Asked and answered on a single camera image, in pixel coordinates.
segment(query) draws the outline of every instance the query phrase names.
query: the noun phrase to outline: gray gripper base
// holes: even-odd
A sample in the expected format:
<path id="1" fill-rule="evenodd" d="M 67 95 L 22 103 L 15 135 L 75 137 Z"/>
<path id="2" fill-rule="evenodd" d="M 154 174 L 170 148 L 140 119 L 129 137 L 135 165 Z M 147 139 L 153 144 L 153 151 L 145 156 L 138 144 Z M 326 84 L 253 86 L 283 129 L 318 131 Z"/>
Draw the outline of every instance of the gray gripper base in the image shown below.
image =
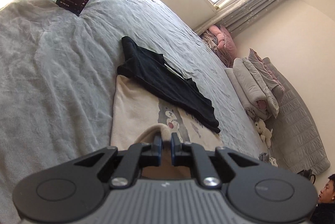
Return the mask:
<path id="1" fill-rule="evenodd" d="M 144 180 L 113 190 L 93 214 L 73 224 L 251 224 L 233 212 L 221 193 L 194 180 Z"/>

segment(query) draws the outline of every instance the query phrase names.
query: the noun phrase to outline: white plush toy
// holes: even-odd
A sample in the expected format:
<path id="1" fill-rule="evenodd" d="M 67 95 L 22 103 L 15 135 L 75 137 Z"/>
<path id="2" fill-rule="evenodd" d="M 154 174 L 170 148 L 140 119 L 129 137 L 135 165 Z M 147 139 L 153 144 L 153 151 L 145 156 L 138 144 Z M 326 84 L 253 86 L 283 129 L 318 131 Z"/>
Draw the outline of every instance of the white plush toy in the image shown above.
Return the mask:
<path id="1" fill-rule="evenodd" d="M 272 137 L 272 130 L 268 130 L 266 128 L 266 125 L 262 119 L 259 119 L 258 122 L 255 122 L 255 127 L 257 129 L 257 132 L 259 133 L 262 142 L 265 141 L 266 146 L 270 148 L 271 146 L 271 137 Z"/>

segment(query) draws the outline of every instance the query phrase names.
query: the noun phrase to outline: black hair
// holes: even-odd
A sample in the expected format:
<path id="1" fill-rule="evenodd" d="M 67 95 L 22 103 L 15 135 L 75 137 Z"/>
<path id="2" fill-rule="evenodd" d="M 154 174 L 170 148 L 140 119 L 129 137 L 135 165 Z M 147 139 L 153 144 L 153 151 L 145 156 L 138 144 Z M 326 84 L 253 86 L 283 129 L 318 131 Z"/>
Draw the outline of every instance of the black hair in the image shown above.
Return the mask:
<path id="1" fill-rule="evenodd" d="M 333 181 L 333 185 L 334 185 L 334 192 L 335 192 L 335 174 L 333 174 L 333 175 L 330 175 L 330 176 L 328 177 L 328 179 Z"/>

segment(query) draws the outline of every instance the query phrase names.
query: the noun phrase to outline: gray curtain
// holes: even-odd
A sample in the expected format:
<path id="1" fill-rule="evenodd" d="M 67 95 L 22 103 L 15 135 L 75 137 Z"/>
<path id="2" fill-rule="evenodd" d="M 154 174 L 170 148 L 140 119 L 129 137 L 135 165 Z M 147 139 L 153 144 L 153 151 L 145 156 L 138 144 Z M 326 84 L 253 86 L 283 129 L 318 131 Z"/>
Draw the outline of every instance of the gray curtain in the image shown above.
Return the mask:
<path id="1" fill-rule="evenodd" d="M 200 35 L 213 24 L 223 25 L 232 37 L 242 32 L 252 22 L 263 16 L 284 0 L 237 0 L 219 11 L 213 18 L 198 27 L 195 32 Z"/>

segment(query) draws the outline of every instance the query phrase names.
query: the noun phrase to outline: metal screw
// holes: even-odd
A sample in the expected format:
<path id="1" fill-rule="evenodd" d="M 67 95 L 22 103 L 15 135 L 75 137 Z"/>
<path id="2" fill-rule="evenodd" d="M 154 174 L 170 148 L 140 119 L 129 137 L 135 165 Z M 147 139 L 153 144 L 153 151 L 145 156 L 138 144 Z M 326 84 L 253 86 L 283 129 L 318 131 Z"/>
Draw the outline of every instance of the metal screw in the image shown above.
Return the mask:
<path id="1" fill-rule="evenodd" d="M 114 178 L 112 179 L 113 186 L 126 186 L 128 184 L 128 180 L 126 178 Z"/>
<path id="2" fill-rule="evenodd" d="M 204 185 L 206 186 L 217 186 L 219 183 L 220 180 L 214 177 L 207 177 L 204 179 Z"/>

